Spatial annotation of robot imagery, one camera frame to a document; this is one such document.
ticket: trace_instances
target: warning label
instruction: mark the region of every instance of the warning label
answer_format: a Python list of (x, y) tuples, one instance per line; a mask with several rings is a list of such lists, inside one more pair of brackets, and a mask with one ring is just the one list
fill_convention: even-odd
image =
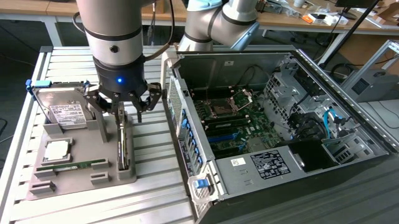
[(251, 156), (258, 172), (263, 179), (269, 179), (291, 173), (279, 151), (257, 154)]
[(86, 115), (81, 104), (50, 106), (50, 109), (62, 126), (86, 124)]

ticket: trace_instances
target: computer monitor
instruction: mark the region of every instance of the computer monitor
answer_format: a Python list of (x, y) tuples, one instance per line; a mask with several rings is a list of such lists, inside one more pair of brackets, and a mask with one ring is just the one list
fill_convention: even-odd
[(346, 8), (346, 10), (342, 10), (340, 13), (349, 20), (356, 20), (358, 17), (349, 12), (350, 8), (369, 8), (373, 3), (374, 0), (338, 0), (336, 6)]

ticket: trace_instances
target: hard drive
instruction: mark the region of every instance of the hard drive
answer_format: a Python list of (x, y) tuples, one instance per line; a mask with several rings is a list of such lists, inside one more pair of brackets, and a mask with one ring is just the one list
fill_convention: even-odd
[(82, 83), (53, 84), (49, 88), (34, 88), (33, 91), (49, 121), (59, 123), (65, 130), (85, 128), (86, 122), (95, 119), (85, 99)]

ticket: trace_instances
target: motherboard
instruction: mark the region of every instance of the motherboard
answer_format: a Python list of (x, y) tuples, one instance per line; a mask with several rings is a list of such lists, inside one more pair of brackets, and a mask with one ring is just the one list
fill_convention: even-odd
[(217, 159), (274, 148), (282, 141), (262, 104), (250, 91), (195, 100), (195, 108)]

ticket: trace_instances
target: metal workbench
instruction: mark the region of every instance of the metal workbench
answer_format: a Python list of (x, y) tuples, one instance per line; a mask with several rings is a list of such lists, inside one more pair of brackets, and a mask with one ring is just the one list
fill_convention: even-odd
[[(157, 49), (146, 47), (145, 53)], [(161, 77), (161, 64), (161, 59), (146, 63), (146, 77), (153, 82)], [(61, 47), (53, 53), (41, 53), (35, 78), (95, 82), (90, 49)], [(127, 110), (135, 113), (131, 104)], [(0, 179), (2, 224), (194, 223), (162, 104), (143, 115), (143, 124), (135, 127), (137, 183), (26, 201), (43, 122), (38, 104), (27, 95)], [(396, 224), (398, 220), (399, 158), (393, 156), (337, 187), (223, 224)]]

